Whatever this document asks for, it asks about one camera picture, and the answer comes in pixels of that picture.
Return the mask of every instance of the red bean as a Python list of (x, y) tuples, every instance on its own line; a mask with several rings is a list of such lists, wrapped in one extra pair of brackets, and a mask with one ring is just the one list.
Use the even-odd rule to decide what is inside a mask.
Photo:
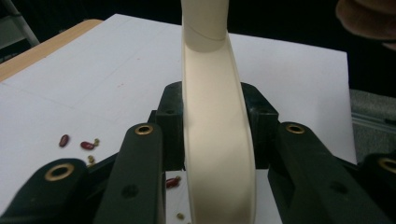
[(171, 188), (177, 187), (178, 183), (180, 182), (180, 180), (181, 180), (180, 176), (177, 176), (175, 178), (167, 179), (166, 180), (166, 188), (167, 189), (171, 189)]
[(68, 142), (69, 142), (69, 135), (64, 134), (64, 136), (62, 136), (61, 138), (61, 141), (59, 141), (59, 147), (65, 147)]
[(95, 148), (95, 145), (89, 142), (82, 142), (80, 145), (85, 150), (93, 150)]

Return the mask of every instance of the metal ring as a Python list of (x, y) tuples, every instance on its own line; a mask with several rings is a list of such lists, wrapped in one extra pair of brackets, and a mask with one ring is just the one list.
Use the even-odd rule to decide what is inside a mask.
[(305, 133), (305, 129), (297, 124), (288, 124), (286, 130), (290, 133)]
[[(65, 169), (64, 172), (61, 172), (60, 174), (55, 174), (55, 172), (59, 169)], [(64, 178), (67, 178), (68, 176), (70, 176), (74, 171), (74, 165), (71, 163), (64, 163), (64, 164), (59, 164), (56, 166), (53, 166), (52, 168), (50, 168), (46, 174), (45, 174), (45, 178), (48, 181), (57, 181), (57, 180), (61, 180)]]
[(389, 172), (392, 172), (392, 173), (396, 174), (396, 168), (393, 168), (393, 167), (389, 166), (388, 163), (392, 163), (396, 167), (396, 160), (392, 160), (392, 159), (389, 159), (389, 158), (386, 158), (386, 157), (378, 159), (378, 164), (382, 168), (384, 168), (385, 170), (387, 170)]
[(152, 133), (152, 131), (154, 130), (154, 128), (151, 125), (141, 125), (139, 127), (137, 127), (134, 132), (139, 134), (139, 135), (145, 135), (145, 134), (149, 134)]

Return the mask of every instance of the hand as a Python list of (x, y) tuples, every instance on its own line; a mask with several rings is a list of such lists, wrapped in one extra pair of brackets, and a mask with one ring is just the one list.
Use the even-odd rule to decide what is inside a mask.
[[(396, 0), (339, 0), (337, 18), (352, 34), (396, 42)], [(396, 50), (396, 44), (383, 44)]]

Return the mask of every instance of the wooden table edge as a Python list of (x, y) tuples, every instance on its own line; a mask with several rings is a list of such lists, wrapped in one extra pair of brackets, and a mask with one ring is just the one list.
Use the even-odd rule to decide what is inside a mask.
[(47, 57), (55, 50), (70, 43), (102, 22), (94, 19), (83, 21), (53, 38), (26, 50), (24, 53), (0, 63), (0, 82)]

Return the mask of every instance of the white table surface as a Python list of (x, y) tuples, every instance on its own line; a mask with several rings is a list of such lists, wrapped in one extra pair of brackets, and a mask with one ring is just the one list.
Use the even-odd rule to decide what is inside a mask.
[[(241, 80), (261, 91), (280, 121), (310, 127), (335, 156), (356, 162), (344, 52), (243, 35), (231, 41)], [(116, 153), (126, 130), (157, 108), (163, 88), (181, 80), (180, 59), (180, 26), (115, 15), (1, 82), (0, 212), (48, 162)], [(60, 149), (66, 133), (71, 141)], [(94, 138), (101, 140), (94, 151), (79, 147)], [(256, 223), (280, 223), (266, 171), (257, 176)], [(182, 181), (167, 191), (167, 223), (187, 223), (189, 214)]]

